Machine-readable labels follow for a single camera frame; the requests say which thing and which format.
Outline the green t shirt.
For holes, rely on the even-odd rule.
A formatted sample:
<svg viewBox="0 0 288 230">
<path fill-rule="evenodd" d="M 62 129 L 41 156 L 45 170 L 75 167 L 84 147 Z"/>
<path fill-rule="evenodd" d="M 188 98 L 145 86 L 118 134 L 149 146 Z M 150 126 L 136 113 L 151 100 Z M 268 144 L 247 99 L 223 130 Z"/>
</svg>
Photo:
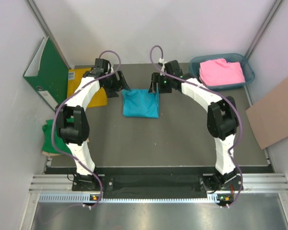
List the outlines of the green t shirt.
<svg viewBox="0 0 288 230">
<path fill-rule="evenodd" d="M 42 126 L 42 130 L 43 130 L 44 136 L 45 136 L 45 140 L 44 140 L 44 144 L 43 144 L 43 147 L 42 147 L 42 151 L 46 151 L 46 152 L 50 152 L 50 153 L 59 153 L 52 145 L 52 141 L 51 141 L 52 126 L 53 126 L 53 119 L 47 120 L 46 123 Z M 60 150 L 66 152 L 68 154 L 71 154 L 70 149 L 63 142 L 63 140 L 57 135 L 56 130 L 55 130 L 55 133 L 54 133 L 54 141 L 55 141 L 56 146 Z"/>
</svg>

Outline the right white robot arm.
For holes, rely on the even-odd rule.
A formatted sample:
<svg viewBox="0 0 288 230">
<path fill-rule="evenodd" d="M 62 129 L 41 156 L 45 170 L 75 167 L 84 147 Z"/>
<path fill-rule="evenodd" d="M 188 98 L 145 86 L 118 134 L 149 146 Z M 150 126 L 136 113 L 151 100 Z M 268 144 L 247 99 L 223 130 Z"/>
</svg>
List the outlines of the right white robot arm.
<svg viewBox="0 0 288 230">
<path fill-rule="evenodd" d="M 239 126 L 234 112 L 234 99 L 222 98 L 190 73 L 183 73 L 177 60 L 166 62 L 160 58 L 157 68 L 160 72 L 152 74 L 150 93 L 171 93 L 175 89 L 192 98 L 207 112 L 207 130 L 216 146 L 216 171 L 203 179 L 201 186 L 207 193 L 227 189 L 237 176 L 236 165 L 232 160 L 232 147 Z"/>
</svg>

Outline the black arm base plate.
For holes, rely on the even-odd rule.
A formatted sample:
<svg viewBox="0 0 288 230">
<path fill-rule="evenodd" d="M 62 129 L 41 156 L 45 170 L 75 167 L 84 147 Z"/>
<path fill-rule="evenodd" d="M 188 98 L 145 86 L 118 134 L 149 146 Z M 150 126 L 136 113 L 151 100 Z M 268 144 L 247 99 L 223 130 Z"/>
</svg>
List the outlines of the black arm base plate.
<svg viewBox="0 0 288 230">
<path fill-rule="evenodd" d="M 136 190 L 148 189 L 169 192 L 170 189 L 183 192 L 213 192 L 218 190 L 238 191 L 241 177 L 235 173 L 230 176 L 214 174 L 138 174 L 138 175 L 103 175 L 100 176 L 103 192 L 126 192 L 132 195 Z"/>
</svg>

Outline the yellow folder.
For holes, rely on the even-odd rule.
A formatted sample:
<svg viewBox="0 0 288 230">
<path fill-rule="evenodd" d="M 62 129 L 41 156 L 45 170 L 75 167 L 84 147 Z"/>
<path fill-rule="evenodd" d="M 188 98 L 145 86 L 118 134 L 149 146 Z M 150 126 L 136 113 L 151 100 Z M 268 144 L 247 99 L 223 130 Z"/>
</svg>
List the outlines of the yellow folder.
<svg viewBox="0 0 288 230">
<path fill-rule="evenodd" d="M 70 69 L 68 75 L 68 89 L 67 89 L 67 97 L 71 96 L 76 89 L 79 87 L 83 74 L 86 71 L 90 71 L 91 68 L 82 68 L 82 69 Z M 108 98 L 103 87 L 94 94 L 90 103 L 88 104 L 88 108 L 106 106 L 108 104 Z"/>
</svg>

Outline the teal t shirt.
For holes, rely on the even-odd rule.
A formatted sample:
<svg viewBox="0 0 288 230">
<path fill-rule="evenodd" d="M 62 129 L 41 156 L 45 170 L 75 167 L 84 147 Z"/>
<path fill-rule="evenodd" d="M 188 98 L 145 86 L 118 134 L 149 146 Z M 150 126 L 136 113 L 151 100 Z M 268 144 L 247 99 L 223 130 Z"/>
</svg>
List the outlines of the teal t shirt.
<svg viewBox="0 0 288 230">
<path fill-rule="evenodd" d="M 159 93 L 148 89 L 123 90 L 123 115 L 125 117 L 159 118 Z"/>
</svg>

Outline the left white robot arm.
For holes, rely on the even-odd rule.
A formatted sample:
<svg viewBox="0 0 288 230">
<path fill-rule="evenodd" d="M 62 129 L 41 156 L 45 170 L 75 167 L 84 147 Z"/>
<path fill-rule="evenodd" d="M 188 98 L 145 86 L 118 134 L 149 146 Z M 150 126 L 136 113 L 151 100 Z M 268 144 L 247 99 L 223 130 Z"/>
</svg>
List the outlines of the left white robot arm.
<svg viewBox="0 0 288 230">
<path fill-rule="evenodd" d="M 53 124 L 76 163 L 72 186 L 74 191 L 100 188 L 99 178 L 93 174 L 96 165 L 89 152 L 90 127 L 85 113 L 91 99 L 100 89 L 105 90 L 107 98 L 115 98 L 119 91 L 128 90 L 129 86 L 122 71 L 114 71 L 108 60 L 97 58 L 93 67 L 83 74 L 74 95 L 56 108 L 57 117 Z"/>
</svg>

